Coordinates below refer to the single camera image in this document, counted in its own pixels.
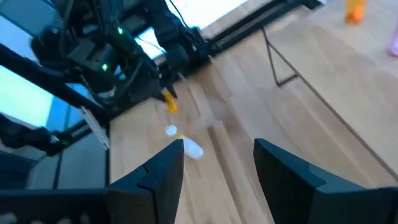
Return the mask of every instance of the small white object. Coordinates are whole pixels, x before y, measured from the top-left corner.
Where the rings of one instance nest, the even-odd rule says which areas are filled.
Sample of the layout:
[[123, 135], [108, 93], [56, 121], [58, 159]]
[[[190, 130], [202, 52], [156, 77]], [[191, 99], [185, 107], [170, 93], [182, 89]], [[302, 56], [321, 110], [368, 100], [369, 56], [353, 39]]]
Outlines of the small white object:
[[184, 153], [192, 159], [199, 160], [203, 156], [203, 148], [200, 147], [194, 140], [185, 137], [184, 135], [177, 136], [177, 127], [169, 125], [166, 127], [166, 135], [168, 137], [182, 138], [184, 144]]
[[199, 160], [203, 156], [203, 148], [200, 147], [195, 141], [189, 138], [183, 139], [184, 152], [192, 159]]
[[168, 137], [173, 137], [177, 134], [177, 127], [175, 125], [169, 125], [166, 127], [166, 135]]

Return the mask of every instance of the cable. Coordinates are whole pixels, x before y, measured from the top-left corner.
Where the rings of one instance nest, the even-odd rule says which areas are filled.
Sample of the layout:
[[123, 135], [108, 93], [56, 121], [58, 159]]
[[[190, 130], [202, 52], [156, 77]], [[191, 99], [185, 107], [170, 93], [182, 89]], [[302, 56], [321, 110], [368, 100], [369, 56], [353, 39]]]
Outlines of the cable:
[[169, 0], [169, 1], [170, 1], [170, 3], [173, 5], [173, 7], [174, 7], [174, 9], [177, 11], [177, 13], [179, 14], [182, 23], [183, 23], [186, 27], [189, 27], [189, 26], [187, 25], [187, 23], [185, 22], [184, 18], [182, 17], [182, 15], [181, 15], [179, 9], [177, 9], [177, 7], [175, 6], [174, 2], [173, 2], [172, 0]]
[[63, 15], [63, 26], [60, 31], [60, 53], [62, 58], [66, 58], [66, 53], [65, 53], [65, 35], [68, 27], [68, 21], [70, 17], [70, 13], [72, 11], [74, 0], [69, 0], [67, 9], [65, 10], [65, 13]]
[[93, 99], [95, 101], [97, 101], [101, 105], [107, 105], [107, 106], [109, 106], [113, 103], [113, 99], [105, 98], [105, 97], [95, 94], [94, 91], [91, 89], [90, 85], [88, 84], [86, 78], [83, 75], [80, 75], [80, 77], [83, 82], [83, 86], [85, 86], [87, 88], [90, 95], [93, 97]]
[[141, 39], [141, 37], [137, 37], [139, 40], [141, 40], [141, 41], [143, 41], [144, 43], [147, 43], [147, 44], [150, 44], [150, 45], [152, 45], [152, 46], [154, 46], [154, 47], [156, 47], [157, 49], [159, 49], [161, 52], [163, 52], [163, 53], [165, 53], [166, 54], [166, 51], [165, 50], [163, 50], [163, 49], [161, 49], [160, 47], [158, 47], [158, 46], [156, 46], [156, 45], [154, 45], [153, 43], [151, 43], [151, 42], [148, 42], [148, 41], [146, 41], [146, 40], [142, 40]]

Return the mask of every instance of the small yellow object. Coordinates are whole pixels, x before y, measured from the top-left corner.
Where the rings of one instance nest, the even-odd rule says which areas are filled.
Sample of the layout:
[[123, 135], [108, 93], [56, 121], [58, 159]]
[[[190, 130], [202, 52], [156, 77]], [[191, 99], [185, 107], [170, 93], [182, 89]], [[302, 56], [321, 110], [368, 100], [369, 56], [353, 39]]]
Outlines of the small yellow object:
[[177, 99], [175, 99], [171, 92], [166, 89], [162, 92], [162, 94], [166, 100], [166, 107], [169, 109], [169, 112], [178, 113], [180, 109], [178, 108]]
[[366, 0], [346, 0], [346, 23], [358, 24], [363, 20]]
[[179, 134], [177, 137], [175, 137], [176, 139], [185, 139], [185, 135], [183, 134]]

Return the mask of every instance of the wooden table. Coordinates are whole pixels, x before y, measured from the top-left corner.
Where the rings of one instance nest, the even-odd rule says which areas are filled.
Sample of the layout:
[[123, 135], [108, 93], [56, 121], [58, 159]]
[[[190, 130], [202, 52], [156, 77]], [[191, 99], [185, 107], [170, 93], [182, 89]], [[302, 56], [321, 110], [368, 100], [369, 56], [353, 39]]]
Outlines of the wooden table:
[[[261, 4], [263, 0], [248, 0], [203, 33], [212, 36]], [[297, 9], [267, 31], [280, 32], [291, 41], [283, 33], [292, 27], [284, 27], [312, 13]], [[293, 29], [300, 30], [300, 24]], [[295, 50], [289, 42], [279, 43]], [[365, 187], [397, 185], [304, 83], [296, 80], [277, 88], [268, 61], [264, 37], [258, 32], [174, 85], [182, 110], [178, 115], [171, 116], [163, 103], [149, 99], [114, 119], [110, 181], [170, 144], [164, 129], [173, 123], [205, 152], [199, 161], [185, 157], [176, 224], [273, 223], [254, 166], [254, 138], [264, 138]]]
[[398, 174], [398, 58], [387, 49], [398, 1], [368, 1], [364, 21], [345, 24], [345, 1], [268, 36], [269, 42], [358, 135]]

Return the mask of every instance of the black cable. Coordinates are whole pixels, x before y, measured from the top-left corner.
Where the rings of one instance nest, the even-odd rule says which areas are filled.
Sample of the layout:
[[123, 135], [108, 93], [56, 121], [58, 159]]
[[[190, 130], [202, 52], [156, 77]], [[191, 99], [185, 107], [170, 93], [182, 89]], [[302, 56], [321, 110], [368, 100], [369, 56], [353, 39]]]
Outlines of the black cable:
[[67, 57], [66, 53], [65, 53], [65, 36], [66, 36], [67, 28], [68, 28], [70, 13], [72, 11], [74, 2], [75, 2], [74, 0], [68, 1], [68, 6], [67, 6], [67, 9], [65, 10], [65, 13], [64, 13], [64, 16], [62, 19], [63, 26], [60, 30], [60, 53], [61, 53], [61, 57], [64, 59]]
[[177, 9], [177, 7], [175, 6], [174, 2], [173, 2], [172, 0], [169, 0], [169, 1], [170, 1], [170, 3], [173, 5], [173, 7], [174, 7], [174, 9], [177, 11], [177, 13], [179, 14], [182, 23], [183, 23], [186, 27], [189, 27], [189, 26], [187, 25], [187, 23], [185, 22], [184, 18], [182, 17], [182, 15], [181, 15], [179, 9]]
[[161, 49], [160, 47], [154, 45], [153, 43], [151, 43], [151, 42], [149, 42], [149, 41], [146, 41], [146, 40], [142, 40], [141, 37], [137, 37], [137, 38], [138, 38], [139, 40], [143, 41], [144, 43], [147, 43], [147, 44], [150, 44], [150, 45], [156, 47], [158, 50], [160, 50], [161, 52], [163, 52], [163, 53], [166, 54], [166, 51], [165, 51], [165, 50], [163, 50], [163, 49]]

